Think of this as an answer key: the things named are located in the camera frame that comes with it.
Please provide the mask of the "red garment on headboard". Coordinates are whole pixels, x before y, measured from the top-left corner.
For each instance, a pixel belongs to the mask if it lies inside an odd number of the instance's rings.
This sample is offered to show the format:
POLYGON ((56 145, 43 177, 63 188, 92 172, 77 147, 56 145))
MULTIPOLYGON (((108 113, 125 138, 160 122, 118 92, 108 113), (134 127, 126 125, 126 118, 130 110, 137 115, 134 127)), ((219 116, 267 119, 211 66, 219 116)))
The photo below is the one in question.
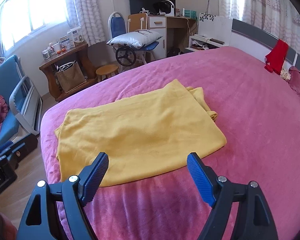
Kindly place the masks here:
POLYGON ((271 52, 266 55, 266 65, 265 69, 272 73, 276 73, 280 75, 284 61, 286 59, 288 44, 282 40, 278 40, 275 47, 271 50, 271 52))

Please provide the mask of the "white bedside table left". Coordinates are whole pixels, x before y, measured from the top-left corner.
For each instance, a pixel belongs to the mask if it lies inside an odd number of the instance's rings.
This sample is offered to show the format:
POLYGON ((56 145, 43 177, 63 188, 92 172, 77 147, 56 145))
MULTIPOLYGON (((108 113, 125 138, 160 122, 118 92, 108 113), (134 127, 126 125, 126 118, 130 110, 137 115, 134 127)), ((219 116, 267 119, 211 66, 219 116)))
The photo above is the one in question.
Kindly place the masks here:
POLYGON ((185 48, 186 52, 196 52, 196 51, 204 51, 204 50, 210 50, 210 49, 217 49, 221 47, 227 47, 228 44, 222 42, 218 43, 215 42, 214 39, 210 39, 207 37, 203 37, 200 35, 192 35, 189 36, 189 44, 185 48))

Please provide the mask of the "grey white bed headboard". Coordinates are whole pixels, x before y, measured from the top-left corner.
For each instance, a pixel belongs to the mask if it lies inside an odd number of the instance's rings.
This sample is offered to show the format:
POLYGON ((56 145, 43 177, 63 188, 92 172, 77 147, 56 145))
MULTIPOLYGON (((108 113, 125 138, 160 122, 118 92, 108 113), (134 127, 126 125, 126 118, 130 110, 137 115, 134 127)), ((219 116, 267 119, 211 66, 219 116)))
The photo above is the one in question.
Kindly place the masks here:
MULTIPOLYGON (((279 40, 275 36, 267 33, 245 22, 233 19, 232 20, 232 33, 241 35, 250 41, 254 41, 259 45, 266 47, 267 49, 273 49, 277 41, 279 40)), ((286 60, 293 66, 296 66, 300 70, 300 54, 298 54, 293 48, 289 47, 286 60)))

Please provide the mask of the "wooden side table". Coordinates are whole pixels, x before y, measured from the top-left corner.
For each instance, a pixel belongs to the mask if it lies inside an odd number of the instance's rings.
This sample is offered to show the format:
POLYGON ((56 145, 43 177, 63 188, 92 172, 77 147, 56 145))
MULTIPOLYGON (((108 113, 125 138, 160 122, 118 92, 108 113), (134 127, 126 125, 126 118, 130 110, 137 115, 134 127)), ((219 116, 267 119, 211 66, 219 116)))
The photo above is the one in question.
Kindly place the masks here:
POLYGON ((87 42, 58 52, 39 69, 45 74, 49 92, 57 102, 97 83, 96 68, 88 58, 87 42))

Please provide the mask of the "pink fleece bed blanket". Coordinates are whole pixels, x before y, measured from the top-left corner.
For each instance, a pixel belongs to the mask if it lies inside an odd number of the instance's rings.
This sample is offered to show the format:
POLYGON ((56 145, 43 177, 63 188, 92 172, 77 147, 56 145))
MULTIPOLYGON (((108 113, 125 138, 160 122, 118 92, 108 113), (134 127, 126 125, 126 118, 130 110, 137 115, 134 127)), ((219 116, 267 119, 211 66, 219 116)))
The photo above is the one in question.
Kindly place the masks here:
POLYGON ((41 148, 50 183, 108 155, 85 207, 99 239, 196 239, 210 207, 186 168, 191 152, 235 183, 257 181, 279 239, 300 231, 300 97, 233 47, 152 62, 65 99, 44 114, 41 148))

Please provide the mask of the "black steering wheel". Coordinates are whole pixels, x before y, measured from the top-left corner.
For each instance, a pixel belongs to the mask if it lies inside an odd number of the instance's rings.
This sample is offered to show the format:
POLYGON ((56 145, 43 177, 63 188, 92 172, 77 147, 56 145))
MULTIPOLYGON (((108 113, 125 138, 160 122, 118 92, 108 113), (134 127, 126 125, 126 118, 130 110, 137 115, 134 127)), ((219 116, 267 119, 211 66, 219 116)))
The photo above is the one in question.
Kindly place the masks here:
POLYGON ((136 62, 135 51, 128 46, 121 46, 115 52, 116 60, 124 67, 131 67, 136 62))

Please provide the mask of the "small beige plush toy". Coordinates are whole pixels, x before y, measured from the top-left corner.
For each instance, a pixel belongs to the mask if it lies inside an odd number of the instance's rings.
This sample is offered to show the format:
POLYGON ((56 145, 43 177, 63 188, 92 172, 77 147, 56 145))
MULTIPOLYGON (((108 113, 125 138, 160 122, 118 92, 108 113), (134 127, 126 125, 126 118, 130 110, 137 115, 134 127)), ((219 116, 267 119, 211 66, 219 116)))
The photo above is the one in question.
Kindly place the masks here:
POLYGON ((289 81, 291 79, 291 74, 288 70, 282 68, 281 72, 280 72, 280 77, 285 80, 285 81, 289 81))

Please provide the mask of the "window curtain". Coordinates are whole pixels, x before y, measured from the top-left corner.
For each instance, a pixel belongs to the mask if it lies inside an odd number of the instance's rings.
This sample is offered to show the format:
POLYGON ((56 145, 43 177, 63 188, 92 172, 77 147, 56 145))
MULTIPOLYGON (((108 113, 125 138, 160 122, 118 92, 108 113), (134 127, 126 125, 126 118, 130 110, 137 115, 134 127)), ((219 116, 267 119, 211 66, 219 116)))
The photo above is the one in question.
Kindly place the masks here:
POLYGON ((218 0, 219 15, 248 23, 300 54, 300 14, 290 0, 218 0))
POLYGON ((97 0, 65 0, 68 24, 80 27, 83 39, 90 46, 106 40, 97 0))

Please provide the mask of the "round wooden stool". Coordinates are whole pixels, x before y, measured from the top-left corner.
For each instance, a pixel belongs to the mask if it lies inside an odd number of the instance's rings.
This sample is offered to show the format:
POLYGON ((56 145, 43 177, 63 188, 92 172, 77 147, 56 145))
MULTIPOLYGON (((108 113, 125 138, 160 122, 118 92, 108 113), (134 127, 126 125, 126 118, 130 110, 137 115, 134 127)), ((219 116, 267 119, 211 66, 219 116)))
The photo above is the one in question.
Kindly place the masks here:
POLYGON ((96 76, 98 82, 101 82, 103 79, 102 77, 105 76, 105 80, 111 78, 114 75, 119 74, 119 67, 115 64, 108 64, 105 66, 101 66, 96 70, 96 76))

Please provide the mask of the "brown tote bag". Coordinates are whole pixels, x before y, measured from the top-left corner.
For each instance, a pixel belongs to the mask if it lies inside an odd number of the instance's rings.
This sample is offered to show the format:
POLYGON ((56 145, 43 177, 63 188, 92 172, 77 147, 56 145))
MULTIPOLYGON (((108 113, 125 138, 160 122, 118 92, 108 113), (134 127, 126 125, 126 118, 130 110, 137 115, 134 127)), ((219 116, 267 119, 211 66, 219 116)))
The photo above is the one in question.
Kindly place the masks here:
POLYGON ((77 61, 66 63, 60 66, 55 76, 65 93, 68 93, 78 86, 86 83, 86 78, 80 69, 77 61))

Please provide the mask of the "mustard yellow sweater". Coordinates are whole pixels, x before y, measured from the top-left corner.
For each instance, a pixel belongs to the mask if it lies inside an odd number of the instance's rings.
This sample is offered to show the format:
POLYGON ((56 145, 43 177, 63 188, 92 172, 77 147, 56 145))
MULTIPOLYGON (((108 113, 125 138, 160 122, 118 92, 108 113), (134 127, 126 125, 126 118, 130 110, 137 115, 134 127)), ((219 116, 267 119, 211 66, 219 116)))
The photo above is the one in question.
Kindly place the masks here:
POLYGON ((226 144, 203 89, 173 80, 106 105, 69 110, 55 130, 61 180, 79 174, 100 152, 109 157, 103 187, 174 171, 187 155, 203 158, 226 144))

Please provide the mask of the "white grey cushion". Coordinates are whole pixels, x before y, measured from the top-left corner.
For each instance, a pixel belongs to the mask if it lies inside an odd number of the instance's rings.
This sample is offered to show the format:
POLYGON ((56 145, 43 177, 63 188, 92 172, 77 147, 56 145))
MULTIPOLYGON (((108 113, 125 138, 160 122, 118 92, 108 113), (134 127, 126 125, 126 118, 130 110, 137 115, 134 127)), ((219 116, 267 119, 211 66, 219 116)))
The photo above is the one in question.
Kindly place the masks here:
POLYGON ((154 30, 140 29, 130 33, 121 34, 110 39, 107 42, 109 46, 129 46, 135 49, 140 49, 156 42, 163 35, 154 30))

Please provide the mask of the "wooden desk with drawers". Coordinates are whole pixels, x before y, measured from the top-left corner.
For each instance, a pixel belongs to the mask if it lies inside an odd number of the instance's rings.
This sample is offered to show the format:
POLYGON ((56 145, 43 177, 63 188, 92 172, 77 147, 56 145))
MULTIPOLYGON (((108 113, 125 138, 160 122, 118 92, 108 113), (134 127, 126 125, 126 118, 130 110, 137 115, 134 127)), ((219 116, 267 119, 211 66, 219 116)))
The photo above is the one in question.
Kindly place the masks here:
POLYGON ((186 17, 148 16, 146 13, 128 16, 127 30, 150 29, 162 35, 156 48, 146 56, 154 61, 167 57, 171 49, 183 51, 189 44, 189 37, 197 31, 197 21, 186 17))

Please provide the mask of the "blue folding lounge chair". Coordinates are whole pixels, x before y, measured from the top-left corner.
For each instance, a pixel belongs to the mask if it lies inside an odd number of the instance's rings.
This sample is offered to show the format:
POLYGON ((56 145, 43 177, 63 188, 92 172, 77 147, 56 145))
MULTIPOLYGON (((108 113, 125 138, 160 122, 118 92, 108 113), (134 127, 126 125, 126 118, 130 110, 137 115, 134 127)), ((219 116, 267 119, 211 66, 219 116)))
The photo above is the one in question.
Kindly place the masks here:
POLYGON ((0 146, 23 134, 38 135, 43 100, 17 56, 0 65, 0 146))

